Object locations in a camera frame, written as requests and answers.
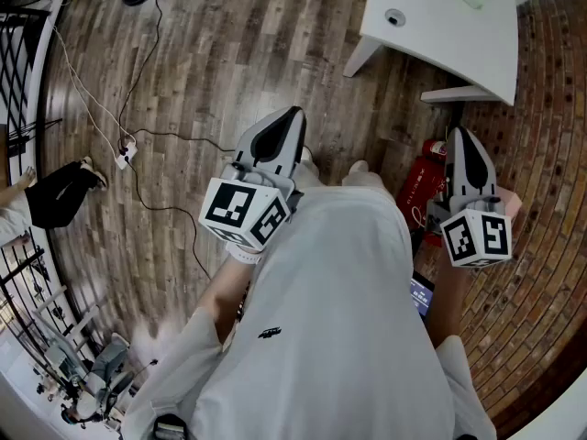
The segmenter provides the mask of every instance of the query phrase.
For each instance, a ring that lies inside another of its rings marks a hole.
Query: person in black pants
[[[107,189],[104,175],[94,169],[90,157],[65,165],[30,186],[35,177],[35,171],[28,168],[17,184],[0,192],[2,247],[25,244],[31,225],[44,229],[67,226],[88,191]]]

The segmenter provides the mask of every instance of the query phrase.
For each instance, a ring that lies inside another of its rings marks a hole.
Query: white table
[[[404,14],[402,27],[385,18],[390,8]],[[384,45],[430,62],[471,84],[422,93],[422,101],[514,104],[518,56],[515,0],[487,0],[479,10],[463,0],[367,0],[360,34],[345,76],[353,76]]]

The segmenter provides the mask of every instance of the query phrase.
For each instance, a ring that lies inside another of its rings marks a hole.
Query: white extension socket
[[[127,166],[127,163],[129,163],[136,154],[137,144],[133,142],[128,142],[127,152],[124,155],[118,155],[118,158],[116,159],[116,164],[118,165],[118,168],[123,170]]]

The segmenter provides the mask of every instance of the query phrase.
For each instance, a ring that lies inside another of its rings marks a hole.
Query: white cube
[[[484,268],[512,257],[509,216],[464,209],[440,227],[455,267]]]
[[[279,189],[212,178],[199,222],[224,241],[261,251],[289,216]]]

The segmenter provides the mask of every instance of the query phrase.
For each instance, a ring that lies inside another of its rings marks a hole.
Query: white wristband
[[[227,251],[237,261],[242,262],[243,264],[257,264],[260,261],[262,253],[253,254],[248,253],[247,251],[243,251],[236,243],[232,241],[227,242]]]

